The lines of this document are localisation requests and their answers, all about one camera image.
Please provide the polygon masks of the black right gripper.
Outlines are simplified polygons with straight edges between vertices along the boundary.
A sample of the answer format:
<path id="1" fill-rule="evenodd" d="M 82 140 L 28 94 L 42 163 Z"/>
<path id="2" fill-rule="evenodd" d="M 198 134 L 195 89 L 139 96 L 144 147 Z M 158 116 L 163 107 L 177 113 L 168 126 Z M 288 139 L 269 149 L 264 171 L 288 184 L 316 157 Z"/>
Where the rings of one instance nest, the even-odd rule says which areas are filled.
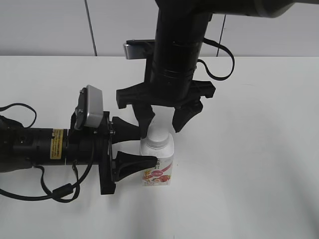
<path id="1" fill-rule="evenodd" d="M 212 98 L 215 93 L 215 87 L 210 81 L 195 81 L 190 84 L 186 96 L 181 99 L 175 99 L 177 92 L 169 93 L 166 90 L 160 90 L 156 93 L 147 83 L 116 90 L 116 101 L 118 108 L 124 109 L 127 105 L 132 105 L 136 120 L 139 124 L 141 138 L 145 138 L 148 128 L 155 117 L 151 105 L 164 106 L 175 109 L 172 119 L 172 126 L 176 133 L 203 109 L 200 101 L 201 97 Z"/>

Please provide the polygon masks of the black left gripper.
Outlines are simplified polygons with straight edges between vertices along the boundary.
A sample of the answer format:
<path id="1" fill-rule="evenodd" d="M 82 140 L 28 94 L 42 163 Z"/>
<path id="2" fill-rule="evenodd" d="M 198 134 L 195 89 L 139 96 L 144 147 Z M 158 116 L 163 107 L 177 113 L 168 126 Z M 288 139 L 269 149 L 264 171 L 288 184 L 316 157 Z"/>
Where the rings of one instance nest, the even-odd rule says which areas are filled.
<path id="1" fill-rule="evenodd" d="M 68 131 L 66 164 L 76 161 L 79 165 L 98 165 L 100 192 L 102 195 L 115 193 L 116 184 L 122 179 L 137 172 L 154 168 L 158 162 L 155 156 L 142 156 L 117 152 L 111 161 L 112 144 L 137 141 L 141 139 L 138 126 L 128 123 L 120 117 L 113 117 L 110 121 L 109 112 L 103 112 L 103 118 L 98 128 L 82 127 L 75 129 L 76 115 L 71 116 Z"/>

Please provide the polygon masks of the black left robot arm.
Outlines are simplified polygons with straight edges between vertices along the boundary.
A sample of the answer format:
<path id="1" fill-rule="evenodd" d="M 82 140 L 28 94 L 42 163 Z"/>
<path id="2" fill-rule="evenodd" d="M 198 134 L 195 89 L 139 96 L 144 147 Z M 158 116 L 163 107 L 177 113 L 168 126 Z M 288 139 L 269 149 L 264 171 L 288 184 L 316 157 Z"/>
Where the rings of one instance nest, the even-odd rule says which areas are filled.
<path id="1" fill-rule="evenodd" d="M 109 112 L 97 128 L 76 129 L 76 116 L 70 129 L 25 128 L 14 123 L 0 128 L 0 171 L 11 172 L 33 166 L 98 165 L 100 192 L 114 194 L 116 182 L 134 173 L 156 166 L 155 156 L 133 155 L 118 151 L 118 142 L 140 140 L 139 127 L 119 117 L 109 118 Z"/>

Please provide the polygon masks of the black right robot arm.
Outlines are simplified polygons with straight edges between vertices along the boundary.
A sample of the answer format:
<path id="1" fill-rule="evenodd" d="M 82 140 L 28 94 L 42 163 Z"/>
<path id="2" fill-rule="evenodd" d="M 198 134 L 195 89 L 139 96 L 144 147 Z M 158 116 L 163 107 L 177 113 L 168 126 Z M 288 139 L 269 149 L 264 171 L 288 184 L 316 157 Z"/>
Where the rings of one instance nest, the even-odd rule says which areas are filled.
<path id="1" fill-rule="evenodd" d="M 215 87 L 193 76 L 200 63 L 203 44 L 219 48 L 224 45 L 205 37 L 214 14 L 275 18 L 294 5 L 292 0 L 159 0 L 156 35 L 151 40 L 128 40 L 124 44 L 127 59 L 145 59 L 142 83 L 116 91 L 118 108 L 131 105 L 145 138 L 155 113 L 153 106 L 174 108 L 175 132 L 197 114 L 202 97 L 212 98 Z"/>

